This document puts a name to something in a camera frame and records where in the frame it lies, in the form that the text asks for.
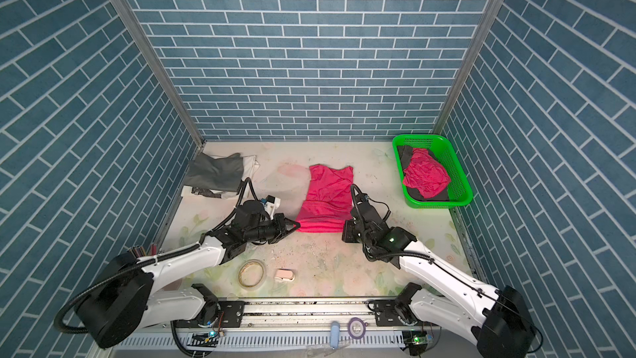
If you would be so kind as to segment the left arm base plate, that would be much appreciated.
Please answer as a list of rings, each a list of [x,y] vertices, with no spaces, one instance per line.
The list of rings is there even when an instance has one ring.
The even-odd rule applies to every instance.
[[[206,303],[201,312],[193,319],[176,321],[176,328],[214,328],[216,330],[239,328],[242,323],[244,308],[244,301]]]

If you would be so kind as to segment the green plastic basket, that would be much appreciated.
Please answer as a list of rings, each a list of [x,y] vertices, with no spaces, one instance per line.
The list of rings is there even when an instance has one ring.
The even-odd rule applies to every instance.
[[[465,207],[472,202],[474,194],[467,175],[448,139],[436,134],[402,134],[393,138],[392,145],[398,174],[401,179],[403,179],[404,171],[398,155],[398,148],[402,146],[409,146],[414,149],[430,149],[435,155],[437,162],[445,168],[450,176],[450,183],[447,187],[448,200],[446,201],[417,201],[407,192],[407,187],[401,184],[404,200],[409,207],[414,209],[451,209]]]

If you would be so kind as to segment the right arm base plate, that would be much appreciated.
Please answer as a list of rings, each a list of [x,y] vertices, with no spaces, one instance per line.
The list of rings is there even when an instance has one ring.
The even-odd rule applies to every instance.
[[[372,299],[367,301],[367,308],[374,315],[375,324],[378,327],[435,327],[435,323],[424,322],[407,312],[404,304],[396,300]]]

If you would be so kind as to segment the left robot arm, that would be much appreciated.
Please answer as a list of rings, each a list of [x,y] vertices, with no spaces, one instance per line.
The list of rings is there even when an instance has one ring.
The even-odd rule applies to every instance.
[[[154,256],[117,256],[95,284],[57,314],[56,327],[73,330],[64,322],[66,311],[72,310],[82,323],[78,331],[91,335],[101,348],[116,346],[139,328],[162,323],[212,328],[221,317],[217,296],[201,283],[182,291],[170,290],[169,285],[230,262],[250,244],[274,245],[300,228],[300,223],[260,201],[245,202],[191,245]]]

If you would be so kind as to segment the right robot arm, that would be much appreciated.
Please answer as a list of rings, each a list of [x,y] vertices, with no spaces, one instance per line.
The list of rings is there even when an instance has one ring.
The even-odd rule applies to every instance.
[[[343,240],[359,243],[369,262],[384,262],[417,278],[389,306],[374,303],[377,315],[408,327],[431,323],[474,344],[483,357],[525,357],[543,343],[524,297],[515,288],[496,288],[461,272],[435,255],[414,234],[391,227],[375,200],[355,191]]]

